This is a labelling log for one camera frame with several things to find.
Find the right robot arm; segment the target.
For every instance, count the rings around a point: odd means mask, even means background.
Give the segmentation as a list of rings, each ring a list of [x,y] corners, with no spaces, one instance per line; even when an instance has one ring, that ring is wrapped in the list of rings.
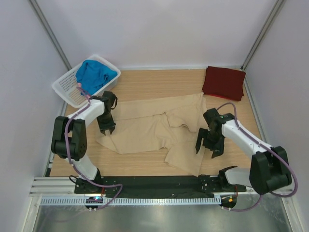
[[[234,185],[243,185],[265,195],[291,185],[292,175],[283,147],[273,147],[259,140],[231,113],[221,115],[212,108],[203,117],[208,128],[199,129],[196,152],[204,147],[212,151],[212,158],[219,157],[224,153],[225,139],[230,139],[251,159],[249,169],[227,168],[217,180],[219,189],[229,191]]]

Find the beige t shirt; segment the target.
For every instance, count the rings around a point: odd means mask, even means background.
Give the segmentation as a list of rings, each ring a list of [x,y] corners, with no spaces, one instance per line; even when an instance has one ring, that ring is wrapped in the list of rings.
[[[118,154],[168,150],[165,163],[198,176],[204,149],[196,150],[205,128],[203,93],[149,100],[122,101],[113,110],[112,134],[98,132],[96,141]]]

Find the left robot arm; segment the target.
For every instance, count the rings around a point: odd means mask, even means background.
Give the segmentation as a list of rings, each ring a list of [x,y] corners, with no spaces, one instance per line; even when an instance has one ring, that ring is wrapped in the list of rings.
[[[69,116],[58,116],[54,122],[51,141],[52,153],[66,160],[79,177],[75,182],[76,193],[98,193],[102,187],[99,169],[86,154],[86,128],[97,121],[99,131],[105,135],[115,130],[116,123],[112,110],[117,106],[117,97],[111,91],[104,91],[102,96],[91,96],[88,104]]]

